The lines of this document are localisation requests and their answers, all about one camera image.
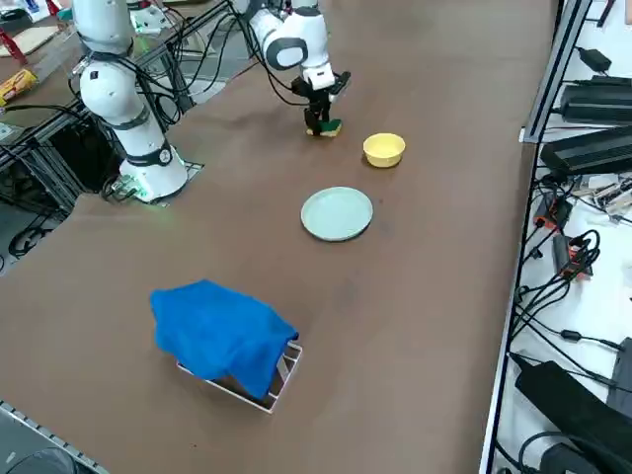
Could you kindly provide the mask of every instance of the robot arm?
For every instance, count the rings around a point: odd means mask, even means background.
[[[262,5],[262,0],[232,0],[255,33],[266,63],[279,71],[300,66],[292,82],[294,94],[309,100],[305,110],[308,133],[335,136],[340,120],[330,120],[329,110],[347,86],[351,73],[332,70],[327,49],[327,26],[318,0],[291,0],[292,12],[285,20]]]
[[[336,84],[325,17],[316,0],[293,0],[292,13],[285,21],[261,9],[249,22],[270,67],[283,71],[301,66],[303,79],[316,91]]]

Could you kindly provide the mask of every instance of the power adapter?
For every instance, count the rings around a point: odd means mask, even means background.
[[[522,369],[515,388],[560,432],[587,441],[574,444],[598,472],[630,474],[631,419],[607,407],[554,361],[530,365],[517,357],[512,359]]]
[[[579,46],[576,48],[580,52],[582,63],[594,72],[605,72],[610,68],[612,61],[601,54],[598,49],[583,49]]]
[[[572,210],[573,205],[564,197],[555,196],[554,193],[546,193],[535,211],[533,224],[550,230],[564,230]]]

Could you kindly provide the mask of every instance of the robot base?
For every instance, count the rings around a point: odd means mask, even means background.
[[[167,166],[133,166],[127,160],[120,165],[120,175],[132,181],[135,198],[143,202],[167,198],[181,190],[188,180],[185,162],[172,146],[173,159]]]

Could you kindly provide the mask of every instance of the plate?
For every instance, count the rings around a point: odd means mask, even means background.
[[[368,227],[373,218],[373,204],[364,193],[353,188],[329,188],[308,199],[300,217],[305,229],[314,237],[327,242],[344,242]]]

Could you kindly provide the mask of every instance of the green sponge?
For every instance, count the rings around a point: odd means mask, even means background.
[[[320,136],[328,136],[333,138],[340,133],[340,129],[343,127],[343,121],[339,118],[334,118],[329,121],[321,121],[320,126],[322,127],[322,131],[320,132]],[[307,128],[307,134],[313,135],[314,130],[311,128]]]

